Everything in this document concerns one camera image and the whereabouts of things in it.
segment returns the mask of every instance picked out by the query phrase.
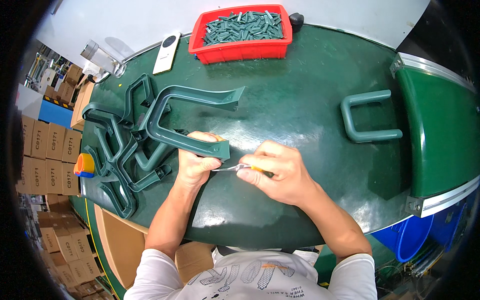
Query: person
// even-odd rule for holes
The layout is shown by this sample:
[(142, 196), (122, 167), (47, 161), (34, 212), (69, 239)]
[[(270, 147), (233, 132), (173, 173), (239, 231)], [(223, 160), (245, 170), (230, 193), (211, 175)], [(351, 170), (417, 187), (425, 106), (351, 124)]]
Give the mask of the person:
[[(206, 132), (192, 132), (189, 137), (207, 142), (218, 140), (218, 136)], [(376, 300), (370, 243), (353, 218), (310, 177), (300, 152), (264, 141), (240, 162), (274, 174), (269, 178), (257, 170), (243, 168), (237, 172), (240, 179), (276, 201), (296, 205), (317, 226), (337, 257), (328, 289), (317, 285), (317, 271), (300, 256), (264, 250), (225, 256), (215, 250), (214, 268), (196, 275), (184, 287), (174, 264), (175, 252), (200, 187), (208, 180), (210, 170), (221, 163), (216, 158), (198, 157), (179, 149), (177, 178), (153, 218), (134, 285), (124, 299)]]

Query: red plastic bin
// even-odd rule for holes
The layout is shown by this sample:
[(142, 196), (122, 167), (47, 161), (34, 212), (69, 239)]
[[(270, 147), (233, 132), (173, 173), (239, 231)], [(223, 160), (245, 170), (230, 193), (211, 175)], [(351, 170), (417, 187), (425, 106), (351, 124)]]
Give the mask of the red plastic bin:
[[(203, 47), (202, 39), (206, 33), (206, 24), (220, 16), (229, 16), (230, 12), (275, 12), (282, 19), (282, 39), (264, 39), (255, 41), (230, 42)], [(196, 54), (203, 64), (227, 60), (252, 60), (260, 58), (284, 58), (287, 46), (292, 42), (292, 26), (287, 11), (279, 4), (247, 5), (204, 12), (198, 17), (188, 45), (188, 52)]]

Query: green work table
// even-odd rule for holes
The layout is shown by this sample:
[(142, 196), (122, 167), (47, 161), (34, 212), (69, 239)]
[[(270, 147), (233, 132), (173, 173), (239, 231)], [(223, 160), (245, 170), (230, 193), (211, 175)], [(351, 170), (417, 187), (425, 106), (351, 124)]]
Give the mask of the green work table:
[[(171, 100), (172, 111), (160, 125), (168, 129), (214, 132), (230, 142), (225, 167), (270, 139), (300, 150), (312, 178), (369, 233), (409, 216), (405, 212), (411, 184), (411, 143), (401, 93), (389, 66), (396, 53), (357, 36), (304, 26), (294, 34), (286, 59), (229, 61), (203, 65), (189, 54), (182, 38), (172, 70), (152, 75), (158, 48), (127, 63), (125, 74), (96, 84), (90, 102), (122, 108), (125, 91), (142, 73), (149, 74), (154, 94), (169, 85), (204, 90), (246, 86), (235, 112)], [(356, 144), (350, 141), (340, 111), (352, 94), (390, 89), (391, 100), (351, 109), (357, 131), (402, 130), (401, 139)], [(146, 113), (141, 91), (133, 95), (135, 123)], [(94, 124), (85, 122), (82, 148), (101, 147)], [(147, 143), (151, 152), (155, 142)], [(130, 221), (149, 227), (168, 195), (178, 170), (175, 151), (164, 163), (173, 171), (139, 193)], [(131, 173), (144, 176), (135, 164)], [(106, 178), (81, 179), (82, 196), (115, 212), (96, 184)], [(324, 243), (312, 221), (297, 207), (271, 200), (234, 172), (211, 174), (190, 217), (186, 239), (255, 248), (301, 247)]]

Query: green plastic pieces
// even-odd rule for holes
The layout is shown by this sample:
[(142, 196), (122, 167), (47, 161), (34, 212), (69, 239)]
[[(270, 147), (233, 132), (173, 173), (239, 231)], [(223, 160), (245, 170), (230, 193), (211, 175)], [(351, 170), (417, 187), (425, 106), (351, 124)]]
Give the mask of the green plastic pieces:
[[(151, 103), (151, 105), (149, 105), (150, 108), (139, 129), (133, 131), (132, 92), (141, 85), (145, 91), (145, 100), (143, 101)], [(105, 177), (113, 174), (117, 178), (116, 181), (120, 183), (120, 192), (115, 191), (111, 182), (99, 182), (97, 184), (112, 201), (117, 215), (122, 218), (129, 218), (136, 210), (136, 200), (133, 193), (140, 192), (152, 183), (161, 181), (172, 171), (169, 165), (158, 165), (175, 148), (187, 150), (200, 156), (217, 157), (221, 161), (230, 158), (228, 141), (204, 142), (160, 127), (160, 118), (165, 112), (168, 112), (166, 109), (167, 101), (170, 98), (176, 98), (235, 111), (244, 88), (213, 92), (171, 85), (164, 88), (153, 100), (150, 79), (147, 74), (143, 74), (127, 88), (123, 111), (97, 102), (91, 102), (85, 106), (82, 111), (83, 118), (98, 125), (94, 129), (94, 133), (100, 141), (105, 158), (100, 160), (97, 150), (89, 145), (85, 147), (85, 150), (93, 157), (96, 175)], [(118, 142), (119, 150), (115, 154), (112, 153), (107, 142), (107, 135), (110, 138), (115, 138)], [(142, 147), (147, 138), (160, 142), (149, 158), (146, 157)], [(149, 172), (138, 181), (134, 181), (124, 167), (127, 161), (131, 159), (135, 159), (141, 169)]]
[(373, 141), (386, 141), (392, 139), (399, 139), (403, 136), (400, 129), (390, 130), (375, 130), (358, 132), (353, 125), (352, 113), (350, 107), (370, 102), (380, 102), (390, 98), (390, 90), (368, 92), (363, 94), (350, 95), (345, 97), (340, 104), (342, 110), (343, 122), (345, 124), (345, 131), (348, 137), (356, 143), (368, 143)]
[(228, 42), (252, 41), (260, 39), (281, 39), (282, 19), (274, 12), (245, 12), (228, 17), (218, 17), (218, 20), (206, 24), (203, 37), (204, 46)]

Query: yellow black warning stripe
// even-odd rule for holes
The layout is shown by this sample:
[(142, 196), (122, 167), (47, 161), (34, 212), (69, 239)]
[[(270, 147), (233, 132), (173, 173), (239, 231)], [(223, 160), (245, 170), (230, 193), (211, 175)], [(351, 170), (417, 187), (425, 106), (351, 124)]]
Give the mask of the yellow black warning stripe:
[(50, 102), (50, 103), (56, 104), (56, 105), (58, 105), (58, 106), (61, 106), (61, 107), (63, 107), (63, 108), (66, 108), (66, 109), (69, 109), (69, 110), (73, 111), (73, 106), (70, 106), (70, 105), (68, 105), (68, 104), (62, 103), (62, 102), (57, 101), (57, 100), (55, 100), (55, 99), (53, 99), (53, 98), (50, 98), (50, 97), (44, 95), (44, 96), (43, 96), (43, 99), (44, 99), (45, 101), (48, 101), (48, 102)]

